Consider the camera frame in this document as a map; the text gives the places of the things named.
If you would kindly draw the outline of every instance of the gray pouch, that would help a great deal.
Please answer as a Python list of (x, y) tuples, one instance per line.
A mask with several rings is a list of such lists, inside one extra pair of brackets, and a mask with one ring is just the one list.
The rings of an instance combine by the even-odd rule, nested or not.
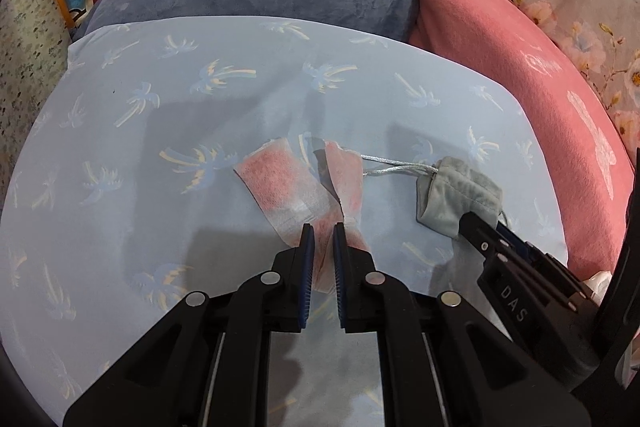
[(460, 217), (474, 212), (492, 227), (502, 210), (502, 189), (462, 160), (445, 156), (438, 172), (418, 178), (416, 219), (435, 232), (456, 239)]

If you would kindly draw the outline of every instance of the silver screw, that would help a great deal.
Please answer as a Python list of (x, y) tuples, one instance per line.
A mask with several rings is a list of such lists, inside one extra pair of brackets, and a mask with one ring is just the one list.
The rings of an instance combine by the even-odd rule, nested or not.
[(278, 272), (265, 272), (260, 276), (262, 284), (276, 284), (280, 281), (280, 274)]
[(462, 298), (455, 292), (444, 292), (440, 296), (440, 300), (445, 306), (450, 306), (455, 308), (460, 302), (462, 302)]
[(206, 300), (204, 293), (202, 292), (193, 292), (187, 295), (187, 298), (184, 300), (189, 306), (200, 306)]
[(366, 274), (366, 276), (364, 276), (364, 280), (366, 280), (369, 284), (374, 284), (376, 286), (385, 282), (385, 279), (385, 275), (380, 272), (369, 272)]

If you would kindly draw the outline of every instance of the pink blanket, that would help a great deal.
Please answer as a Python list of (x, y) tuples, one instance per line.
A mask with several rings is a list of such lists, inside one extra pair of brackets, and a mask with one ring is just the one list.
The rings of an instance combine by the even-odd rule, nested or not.
[(410, 42), (484, 74), (520, 102), (556, 190), (569, 267), (582, 279), (611, 270), (633, 170), (569, 59), (509, 0), (420, 0)]

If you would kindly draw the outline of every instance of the speckled floor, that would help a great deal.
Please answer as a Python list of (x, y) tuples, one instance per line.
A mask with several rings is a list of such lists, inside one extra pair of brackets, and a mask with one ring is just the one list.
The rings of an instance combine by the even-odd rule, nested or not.
[(66, 69), (69, 43), (54, 0), (0, 0), (0, 212), (31, 125)]

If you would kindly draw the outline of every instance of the palm tree patterned fabric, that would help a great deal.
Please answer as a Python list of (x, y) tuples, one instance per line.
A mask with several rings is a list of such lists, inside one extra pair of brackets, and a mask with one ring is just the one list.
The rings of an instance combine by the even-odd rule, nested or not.
[[(321, 182), (323, 140), (409, 162), (460, 158), (503, 188), (516, 233), (567, 260), (529, 121), (484, 76), (299, 20), (105, 26), (69, 48), (0, 223), (2, 343), (57, 423), (187, 292), (234, 291), (286, 248), (234, 172), (279, 137)], [(418, 224), (415, 198), (410, 176), (364, 180), (360, 230), (376, 266), (488, 314), (481, 256)], [(335, 295), (312, 295), (303, 334), (274, 336), (270, 378), (270, 425), (383, 425), (376, 338), (341, 332)]]

